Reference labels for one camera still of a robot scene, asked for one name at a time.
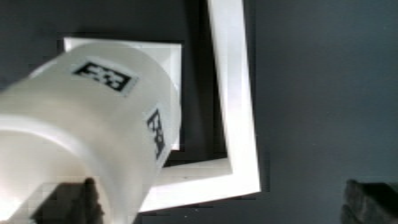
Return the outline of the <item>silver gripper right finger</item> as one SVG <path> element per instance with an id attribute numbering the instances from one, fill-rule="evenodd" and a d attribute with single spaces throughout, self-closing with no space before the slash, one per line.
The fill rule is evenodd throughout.
<path id="1" fill-rule="evenodd" d="M 339 223 L 398 224 L 398 183 L 346 181 Z"/>

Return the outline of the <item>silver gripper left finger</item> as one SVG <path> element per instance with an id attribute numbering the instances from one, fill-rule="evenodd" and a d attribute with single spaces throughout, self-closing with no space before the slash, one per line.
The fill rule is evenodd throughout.
<path id="1" fill-rule="evenodd" d="M 60 182 L 44 185 L 33 195 L 37 205 L 28 224 L 102 224 L 102 207 L 95 181 Z"/>

